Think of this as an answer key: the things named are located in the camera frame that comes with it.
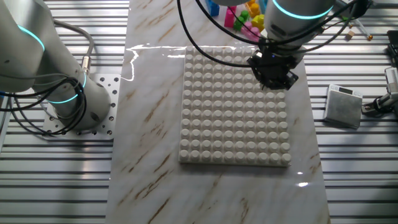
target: green lego brick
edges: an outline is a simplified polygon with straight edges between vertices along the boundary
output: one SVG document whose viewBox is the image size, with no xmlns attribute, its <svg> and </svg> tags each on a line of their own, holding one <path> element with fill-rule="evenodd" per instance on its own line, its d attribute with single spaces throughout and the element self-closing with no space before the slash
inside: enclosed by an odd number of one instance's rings
<svg viewBox="0 0 398 224">
<path fill-rule="evenodd" d="M 249 12 L 247 12 L 246 10 L 243 10 L 243 11 L 241 12 L 241 15 L 240 15 L 240 16 L 243 17 L 243 19 L 244 19 L 245 22 L 246 22 L 246 21 L 249 19 L 249 17 L 250 17 Z"/>
<path fill-rule="evenodd" d="M 241 16 L 239 16 L 238 19 L 239 19 L 239 21 L 236 20 L 236 21 L 234 22 L 234 30 L 241 31 L 242 26 L 243 26 L 245 20 L 244 20 L 244 18 L 241 17 Z"/>
</svg>

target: blue led ring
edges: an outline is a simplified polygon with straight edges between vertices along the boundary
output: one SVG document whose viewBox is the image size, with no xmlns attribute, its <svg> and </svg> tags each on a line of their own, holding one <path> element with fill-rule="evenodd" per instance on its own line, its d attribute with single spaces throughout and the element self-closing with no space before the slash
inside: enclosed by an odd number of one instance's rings
<svg viewBox="0 0 398 224">
<path fill-rule="evenodd" d="M 87 80 L 87 77 L 86 77 L 86 74 L 85 74 L 85 82 L 84 82 L 84 84 L 83 84 L 83 88 L 86 86 L 86 80 Z M 77 97 L 77 94 L 76 94 L 75 96 L 71 97 L 70 99 L 64 100 L 64 101 L 58 101 L 58 102 L 54 102 L 54 101 L 50 101 L 50 100 L 47 100 L 47 101 L 48 101 L 49 103 L 58 103 L 58 104 L 60 104 L 60 103 L 67 103 L 67 102 L 69 102 L 69 101 L 75 99 L 76 97 Z"/>
<path fill-rule="evenodd" d="M 38 43 L 42 46 L 43 51 L 45 50 L 43 42 L 42 42 L 34 33 L 32 33 L 31 31 L 29 31 L 29 30 L 23 28 L 23 27 L 20 26 L 20 25 L 18 25 L 18 27 L 19 27 L 19 29 L 20 29 L 21 31 L 23 31 L 25 34 L 30 35 L 30 36 L 33 37 L 35 40 L 37 40 Z"/>
<path fill-rule="evenodd" d="M 293 17 L 293 18 L 296 18 L 296 19 L 318 19 L 318 18 L 320 18 L 320 17 L 322 17 L 322 16 L 328 14 L 328 13 L 331 11 L 331 9 L 333 8 L 333 6 L 332 6 L 332 7 L 331 7 L 329 10 L 327 10 L 326 12 L 321 13 L 321 14 L 316 15 L 316 16 L 300 16 L 300 15 L 296 15 L 296 14 L 294 14 L 294 13 L 291 13 L 291 12 L 285 10 L 282 6 L 280 6 L 280 5 L 276 2 L 276 0 L 272 0 L 272 2 L 274 2 L 275 6 L 276 6 L 281 12 L 283 12 L 284 14 L 286 14 L 286 15 L 288 15 L 288 16 L 291 16 L 291 17 Z"/>
</svg>

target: white lego baseplate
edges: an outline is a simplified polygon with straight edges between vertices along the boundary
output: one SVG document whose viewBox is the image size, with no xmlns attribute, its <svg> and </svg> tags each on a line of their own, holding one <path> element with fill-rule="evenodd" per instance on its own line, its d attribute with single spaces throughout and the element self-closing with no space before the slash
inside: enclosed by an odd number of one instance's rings
<svg viewBox="0 0 398 224">
<path fill-rule="evenodd" d="M 225 62 L 246 63 L 252 48 L 206 48 Z M 289 166 L 283 90 L 262 90 L 251 68 L 220 65 L 185 50 L 180 151 L 186 163 Z"/>
</svg>

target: white marble surface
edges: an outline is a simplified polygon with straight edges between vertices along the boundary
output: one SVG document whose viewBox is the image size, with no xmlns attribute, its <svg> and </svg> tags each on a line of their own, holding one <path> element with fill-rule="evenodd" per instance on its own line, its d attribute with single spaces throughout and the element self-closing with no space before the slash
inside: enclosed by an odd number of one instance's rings
<svg viewBox="0 0 398 224">
<path fill-rule="evenodd" d="M 200 45 L 242 45 L 182 4 Z M 291 167 L 178 163 L 187 45 L 175 1 L 131 1 L 106 223 L 329 223 L 303 63 L 286 98 Z"/>
</svg>

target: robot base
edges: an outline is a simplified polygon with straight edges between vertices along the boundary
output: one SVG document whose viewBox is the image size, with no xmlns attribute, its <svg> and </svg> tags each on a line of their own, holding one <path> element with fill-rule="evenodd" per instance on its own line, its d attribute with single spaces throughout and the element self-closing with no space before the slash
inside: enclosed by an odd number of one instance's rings
<svg viewBox="0 0 398 224">
<path fill-rule="evenodd" d="M 112 140 L 114 138 L 114 130 L 116 126 L 116 113 L 118 111 L 118 101 L 119 101 L 119 89 L 121 76 L 117 74 L 91 74 L 91 79 L 103 85 L 106 91 L 109 93 L 111 97 L 111 105 L 110 110 L 106 118 L 100 122 L 97 126 L 90 130 L 84 131 L 69 131 L 65 135 L 59 135 L 57 137 L 45 136 L 44 138 L 51 141 L 59 141 L 59 140 Z M 53 107 L 49 104 L 47 111 L 50 114 L 55 114 Z M 45 115 L 44 119 L 44 130 L 48 130 L 51 132 L 55 132 L 64 125 L 57 119 L 51 118 L 49 115 Z"/>
</svg>

